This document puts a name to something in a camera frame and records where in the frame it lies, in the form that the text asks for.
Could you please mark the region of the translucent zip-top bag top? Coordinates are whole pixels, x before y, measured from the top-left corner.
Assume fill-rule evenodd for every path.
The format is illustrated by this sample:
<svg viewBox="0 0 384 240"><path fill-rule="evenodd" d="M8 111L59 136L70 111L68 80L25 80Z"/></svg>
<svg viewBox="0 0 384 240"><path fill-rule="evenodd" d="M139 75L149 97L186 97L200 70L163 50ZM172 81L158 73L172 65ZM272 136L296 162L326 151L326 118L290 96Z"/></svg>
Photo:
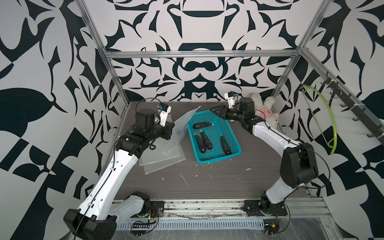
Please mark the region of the translucent zip-top bag top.
<svg viewBox="0 0 384 240"><path fill-rule="evenodd" d="M192 119L193 115L199 110L201 106L198 106L197 108L190 110L186 112L183 116L178 118L175 121L175 126L172 130L171 139L166 144L165 148L162 151L163 155L168 155L170 152L173 151L174 148L176 148L180 142L184 139L184 137L187 134L187 123Z"/></svg>

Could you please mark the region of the teal plastic basket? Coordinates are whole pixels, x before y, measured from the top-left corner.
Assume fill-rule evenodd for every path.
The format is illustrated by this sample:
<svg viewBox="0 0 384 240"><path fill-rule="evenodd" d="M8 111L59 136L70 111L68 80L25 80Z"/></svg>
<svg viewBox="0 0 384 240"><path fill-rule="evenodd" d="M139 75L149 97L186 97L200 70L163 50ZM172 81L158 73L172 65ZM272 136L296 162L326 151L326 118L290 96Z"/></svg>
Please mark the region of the teal plastic basket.
<svg viewBox="0 0 384 240"><path fill-rule="evenodd" d="M211 126L202 128L201 130L207 135L208 139L213 144L213 149L207 150L205 153L201 153L196 139L196 136L201 135L201 130L195 130L193 125L204 122L212 124ZM208 164L230 159L242 153L241 146L228 121L217 117L209 110L196 112L187 123L187 127L196 160L200 164ZM223 150L221 141L222 138L225 139L231 150L230 155L227 155Z"/></svg>

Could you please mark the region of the dark eggplant three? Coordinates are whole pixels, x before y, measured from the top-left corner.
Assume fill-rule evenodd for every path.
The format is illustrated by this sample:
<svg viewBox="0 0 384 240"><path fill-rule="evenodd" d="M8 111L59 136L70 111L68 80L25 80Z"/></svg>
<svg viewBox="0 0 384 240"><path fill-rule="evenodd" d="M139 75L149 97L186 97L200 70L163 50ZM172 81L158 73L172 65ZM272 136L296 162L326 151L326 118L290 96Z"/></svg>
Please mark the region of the dark eggplant three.
<svg viewBox="0 0 384 240"><path fill-rule="evenodd" d="M200 135L201 135L201 138L202 138L203 143L205 144L207 150L212 150L213 144L212 144L211 140L208 138L207 134L203 130L200 130Z"/></svg>

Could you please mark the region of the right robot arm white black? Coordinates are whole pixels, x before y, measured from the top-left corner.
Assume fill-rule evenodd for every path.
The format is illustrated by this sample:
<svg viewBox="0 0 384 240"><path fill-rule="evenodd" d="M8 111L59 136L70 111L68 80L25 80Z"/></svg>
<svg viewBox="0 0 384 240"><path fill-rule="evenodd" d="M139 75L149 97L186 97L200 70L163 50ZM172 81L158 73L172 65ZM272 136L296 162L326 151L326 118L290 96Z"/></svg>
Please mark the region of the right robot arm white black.
<svg viewBox="0 0 384 240"><path fill-rule="evenodd" d="M210 112L221 119L240 122L243 129L263 140L282 157L279 179L261 195L259 210L264 215L275 214L288 196L319 176L313 146L279 134L265 117L256 115L251 98L241 98L234 107L218 105L210 108Z"/></svg>

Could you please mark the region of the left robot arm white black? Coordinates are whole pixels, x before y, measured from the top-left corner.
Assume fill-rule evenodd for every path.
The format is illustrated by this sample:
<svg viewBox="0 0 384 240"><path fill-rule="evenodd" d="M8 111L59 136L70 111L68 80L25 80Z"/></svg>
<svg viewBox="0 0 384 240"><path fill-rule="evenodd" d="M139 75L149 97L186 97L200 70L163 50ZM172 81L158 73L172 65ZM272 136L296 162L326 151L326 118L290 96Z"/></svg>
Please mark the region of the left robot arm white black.
<svg viewBox="0 0 384 240"><path fill-rule="evenodd" d="M77 209L67 210L64 222L74 238L110 240L117 226L127 218L149 210L150 198L134 192L115 208L112 203L126 176L146 149L155 149L158 138L169 140L175 124L167 120L171 106L159 104L157 110L141 109L135 124L114 144L113 158L89 196Z"/></svg>

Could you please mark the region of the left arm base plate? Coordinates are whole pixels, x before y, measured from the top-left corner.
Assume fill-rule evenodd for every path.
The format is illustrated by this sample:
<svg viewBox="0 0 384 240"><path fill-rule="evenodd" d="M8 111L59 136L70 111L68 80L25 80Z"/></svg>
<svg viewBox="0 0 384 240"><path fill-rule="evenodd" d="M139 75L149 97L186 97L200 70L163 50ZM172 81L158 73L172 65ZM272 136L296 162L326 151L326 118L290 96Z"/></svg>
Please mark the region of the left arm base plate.
<svg viewBox="0 0 384 240"><path fill-rule="evenodd" d="M154 218L164 213L165 202L164 201L150 201L144 202L140 216Z"/></svg>

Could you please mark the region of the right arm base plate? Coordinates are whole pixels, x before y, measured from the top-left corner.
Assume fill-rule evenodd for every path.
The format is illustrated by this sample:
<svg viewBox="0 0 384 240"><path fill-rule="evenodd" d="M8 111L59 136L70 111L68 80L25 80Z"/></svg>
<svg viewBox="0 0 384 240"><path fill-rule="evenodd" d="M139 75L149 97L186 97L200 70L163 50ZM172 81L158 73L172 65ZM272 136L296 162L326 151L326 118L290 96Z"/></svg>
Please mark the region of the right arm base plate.
<svg viewBox="0 0 384 240"><path fill-rule="evenodd" d="M284 202L279 204L271 204L268 199L245 200L242 210L250 216L271 217L271 216L288 216L287 208Z"/></svg>

